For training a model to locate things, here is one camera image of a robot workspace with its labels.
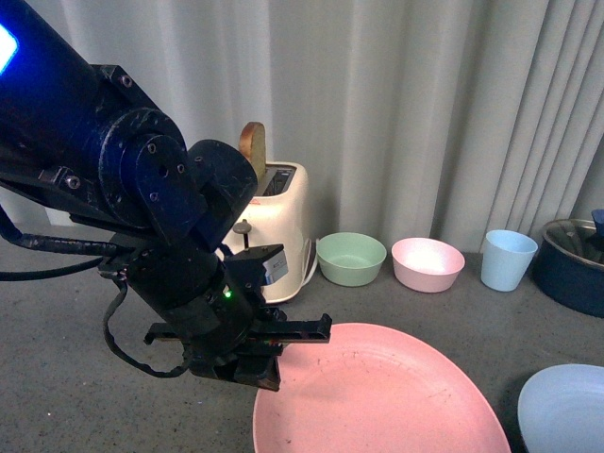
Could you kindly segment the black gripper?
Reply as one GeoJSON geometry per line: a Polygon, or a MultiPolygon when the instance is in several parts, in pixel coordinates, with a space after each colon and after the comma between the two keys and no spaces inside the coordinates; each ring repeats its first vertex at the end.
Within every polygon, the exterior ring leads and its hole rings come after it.
{"type": "Polygon", "coordinates": [[[153,247],[144,244],[127,255],[108,258],[99,266],[119,293],[103,318],[109,350],[122,361],[155,378],[176,378],[185,372],[202,378],[277,392],[278,357],[287,344],[326,344],[332,319],[290,321],[269,306],[258,291],[242,288],[227,272],[224,259],[195,245],[153,247]],[[159,317],[144,341],[177,340],[182,363],[157,371],[128,356],[109,330],[109,320],[134,291],[159,317]]]}

